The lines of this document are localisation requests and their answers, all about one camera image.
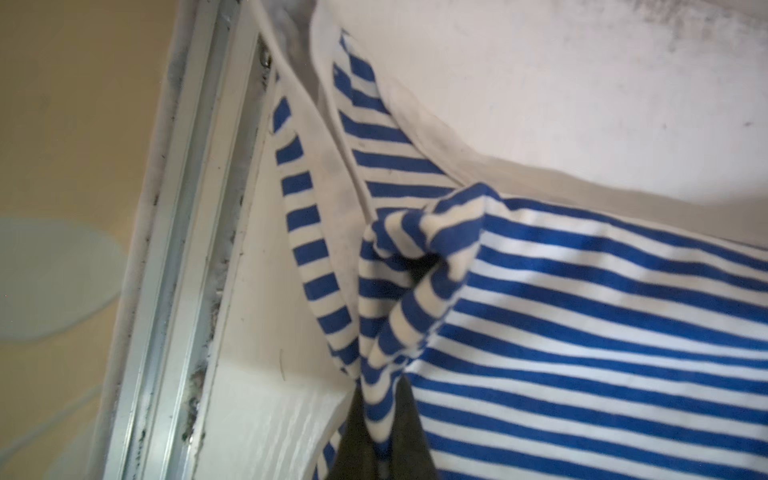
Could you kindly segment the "blue white striped tank top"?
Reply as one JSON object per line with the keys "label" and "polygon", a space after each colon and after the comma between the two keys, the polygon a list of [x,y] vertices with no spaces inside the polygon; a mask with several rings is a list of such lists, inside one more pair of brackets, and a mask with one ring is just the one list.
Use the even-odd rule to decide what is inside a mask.
{"label": "blue white striped tank top", "polygon": [[289,243],[377,479],[401,377],[439,479],[766,477],[765,243],[477,153],[326,1],[255,12]]}

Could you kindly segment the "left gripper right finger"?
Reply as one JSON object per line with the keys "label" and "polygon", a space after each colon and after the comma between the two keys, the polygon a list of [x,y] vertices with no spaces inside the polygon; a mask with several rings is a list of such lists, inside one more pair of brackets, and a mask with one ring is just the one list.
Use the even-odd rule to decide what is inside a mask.
{"label": "left gripper right finger", "polygon": [[390,473],[392,479],[438,480],[412,386],[401,377],[395,390],[395,415],[391,432]]}

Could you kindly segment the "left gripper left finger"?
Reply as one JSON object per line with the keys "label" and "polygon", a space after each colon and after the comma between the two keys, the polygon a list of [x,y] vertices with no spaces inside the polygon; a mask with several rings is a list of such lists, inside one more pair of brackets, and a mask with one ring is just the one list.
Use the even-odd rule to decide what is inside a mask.
{"label": "left gripper left finger", "polygon": [[364,419],[361,388],[352,397],[336,456],[327,479],[375,480],[378,478],[378,458]]}

